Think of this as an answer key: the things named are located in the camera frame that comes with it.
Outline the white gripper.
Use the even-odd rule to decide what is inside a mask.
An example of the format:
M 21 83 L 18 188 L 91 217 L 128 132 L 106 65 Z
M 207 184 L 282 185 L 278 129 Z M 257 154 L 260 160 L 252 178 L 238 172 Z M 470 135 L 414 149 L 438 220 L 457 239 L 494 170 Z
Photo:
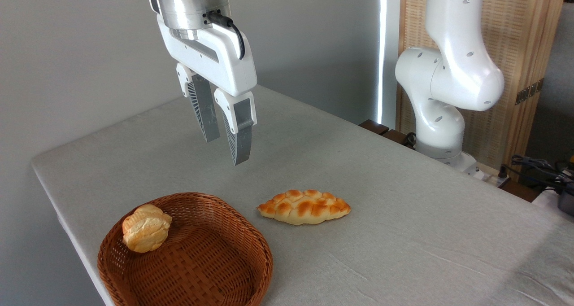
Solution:
M 168 53 L 179 62 L 176 72 L 181 91 L 191 102 L 205 141 L 209 143 L 221 136 L 211 82 L 218 87 L 214 96 L 223 113 L 233 164 L 247 161 L 252 148 L 252 126 L 257 124 L 250 92 L 257 84 L 257 74 L 246 36 L 245 54 L 239 59 L 238 38 L 227 28 L 212 25 L 194 30 L 197 38 L 187 40 L 176 38 L 160 14 L 157 23 Z

